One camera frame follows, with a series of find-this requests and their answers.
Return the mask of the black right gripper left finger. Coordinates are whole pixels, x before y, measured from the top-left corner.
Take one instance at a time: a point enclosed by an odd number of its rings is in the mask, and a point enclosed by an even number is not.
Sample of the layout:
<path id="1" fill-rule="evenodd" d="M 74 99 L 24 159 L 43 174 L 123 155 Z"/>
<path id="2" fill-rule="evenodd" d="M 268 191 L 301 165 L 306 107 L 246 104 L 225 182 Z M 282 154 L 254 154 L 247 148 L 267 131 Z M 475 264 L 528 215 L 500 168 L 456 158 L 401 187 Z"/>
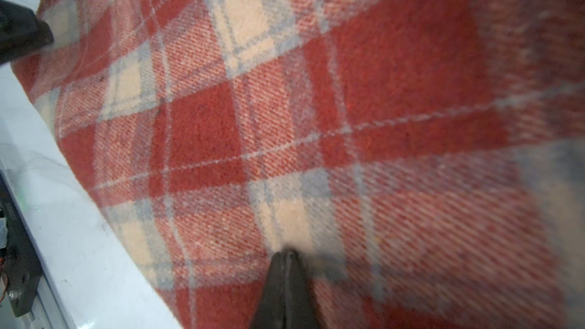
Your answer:
<path id="1" fill-rule="evenodd" d="M 261 297 L 251 320 L 251 329 L 283 329 L 286 327 L 284 300 L 285 260 L 282 252 L 271 258 Z"/>

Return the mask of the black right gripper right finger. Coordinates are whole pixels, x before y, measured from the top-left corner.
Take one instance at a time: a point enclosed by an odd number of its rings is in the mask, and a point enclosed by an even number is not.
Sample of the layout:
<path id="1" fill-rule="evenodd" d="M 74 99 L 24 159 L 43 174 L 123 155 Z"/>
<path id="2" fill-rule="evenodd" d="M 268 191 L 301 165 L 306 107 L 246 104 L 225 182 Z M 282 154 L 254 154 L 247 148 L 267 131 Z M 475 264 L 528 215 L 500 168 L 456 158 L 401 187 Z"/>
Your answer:
<path id="1" fill-rule="evenodd" d="M 303 263 L 294 250 L 285 251 L 285 328 L 320 328 Z"/>

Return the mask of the red plaid skirt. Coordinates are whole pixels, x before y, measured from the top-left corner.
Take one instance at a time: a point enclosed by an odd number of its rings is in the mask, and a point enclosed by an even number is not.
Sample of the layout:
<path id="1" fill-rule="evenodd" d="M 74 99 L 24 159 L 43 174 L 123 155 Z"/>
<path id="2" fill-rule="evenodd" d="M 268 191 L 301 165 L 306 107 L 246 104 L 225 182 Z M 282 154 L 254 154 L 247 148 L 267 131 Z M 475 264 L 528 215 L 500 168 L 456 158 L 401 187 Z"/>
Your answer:
<path id="1" fill-rule="evenodd" d="M 41 0 L 12 66 L 185 328 L 584 326 L 584 0 Z"/>

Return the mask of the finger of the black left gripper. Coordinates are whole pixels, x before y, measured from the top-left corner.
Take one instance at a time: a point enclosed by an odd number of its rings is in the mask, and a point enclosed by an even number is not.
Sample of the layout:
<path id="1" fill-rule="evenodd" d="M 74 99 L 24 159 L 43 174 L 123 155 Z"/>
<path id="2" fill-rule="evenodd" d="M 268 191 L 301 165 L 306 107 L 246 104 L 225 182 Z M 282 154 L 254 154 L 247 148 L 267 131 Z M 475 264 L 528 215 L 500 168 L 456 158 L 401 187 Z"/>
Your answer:
<path id="1" fill-rule="evenodd" d="M 31 9 L 1 0 L 1 65 L 30 56 L 53 42 L 49 24 Z"/>

